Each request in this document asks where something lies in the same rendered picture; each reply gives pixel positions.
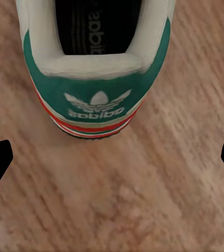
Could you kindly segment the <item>gym shoe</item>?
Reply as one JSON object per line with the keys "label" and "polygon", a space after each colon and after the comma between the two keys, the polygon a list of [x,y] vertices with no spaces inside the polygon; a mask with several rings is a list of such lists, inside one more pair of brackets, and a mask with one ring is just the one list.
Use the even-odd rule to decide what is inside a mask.
{"label": "gym shoe", "polygon": [[16,0],[38,98],[67,135],[125,128],[165,60],[176,0]]}

